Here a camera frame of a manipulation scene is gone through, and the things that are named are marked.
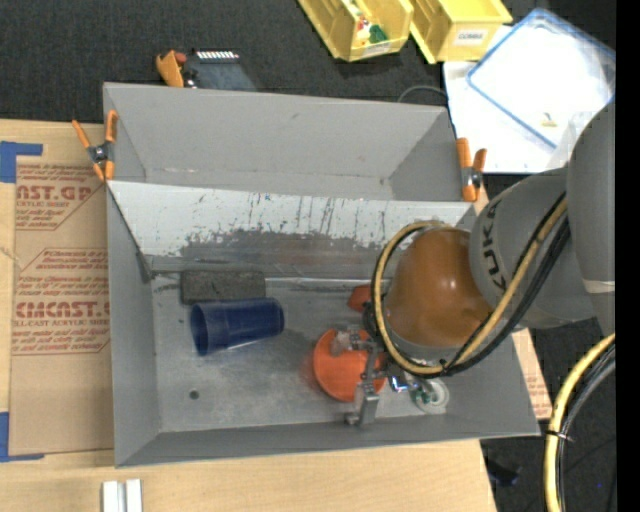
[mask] clamp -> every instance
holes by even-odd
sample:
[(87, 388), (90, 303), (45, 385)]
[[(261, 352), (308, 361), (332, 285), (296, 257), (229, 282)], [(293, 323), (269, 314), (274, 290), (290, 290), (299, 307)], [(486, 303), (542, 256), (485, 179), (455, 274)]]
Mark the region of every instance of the clamp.
[(480, 196), (482, 171), (487, 159), (487, 150), (479, 149), (476, 151), (472, 162), (469, 140), (464, 137), (456, 139), (456, 150), (462, 171), (462, 198), (469, 203), (475, 203)]
[(100, 178), (100, 181), (113, 179), (115, 172), (115, 165), (113, 163), (113, 145), (115, 144), (117, 137), (116, 125), (118, 119), (119, 117), (117, 112), (115, 110), (110, 110), (107, 114), (105, 141), (99, 146), (92, 146), (86, 132), (82, 126), (80, 126), (80, 123), (75, 119), (71, 121), (82, 146), (87, 150), (89, 158), (93, 162), (93, 170), (98, 175), (98, 178)]

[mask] black floor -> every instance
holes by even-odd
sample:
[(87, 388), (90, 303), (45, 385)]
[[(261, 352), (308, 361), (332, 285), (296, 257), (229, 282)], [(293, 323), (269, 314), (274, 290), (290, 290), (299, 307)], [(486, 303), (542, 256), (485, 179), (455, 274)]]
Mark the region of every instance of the black floor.
[[(517, 21), (546, 7), (616, 49), (615, 0), (510, 0)], [(105, 81), (160, 83), (153, 57), (170, 48), (233, 48), (263, 90), (395, 101), (409, 87), (443, 86), (410, 39), (396, 55), (347, 64), (331, 58), (296, 0), (66, 0), (0, 2), (0, 117), (102, 122)], [(436, 92), (412, 101), (444, 105)], [(489, 176), (490, 196), (517, 181)], [(600, 339), (595, 320), (534, 331), (552, 397), (576, 361)], [(568, 511), (617, 510), (615, 374), (576, 420), (567, 460)], [(517, 470), (496, 485), (500, 512), (542, 511), (543, 439), (483, 443), (492, 464)]]

